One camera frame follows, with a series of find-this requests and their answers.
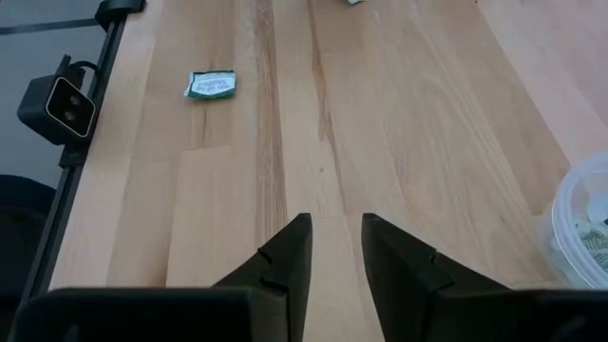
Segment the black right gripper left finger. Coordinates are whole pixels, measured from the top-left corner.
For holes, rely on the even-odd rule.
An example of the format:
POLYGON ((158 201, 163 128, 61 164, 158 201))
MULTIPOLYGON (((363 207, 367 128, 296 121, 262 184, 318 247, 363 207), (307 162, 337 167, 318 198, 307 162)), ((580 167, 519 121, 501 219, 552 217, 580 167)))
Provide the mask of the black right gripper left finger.
POLYGON ((64 288, 19 309, 13 341, 299 341, 312 218, 299 214, 211 287, 64 288))

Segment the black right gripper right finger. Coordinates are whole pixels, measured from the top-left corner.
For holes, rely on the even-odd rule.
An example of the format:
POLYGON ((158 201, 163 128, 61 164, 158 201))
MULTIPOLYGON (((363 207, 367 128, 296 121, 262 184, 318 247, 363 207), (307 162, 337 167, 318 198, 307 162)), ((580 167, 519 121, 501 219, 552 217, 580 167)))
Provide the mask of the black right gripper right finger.
POLYGON ((604 341, 607 293, 512 290, 383 218, 362 217, 365 271, 388 341, 604 341))

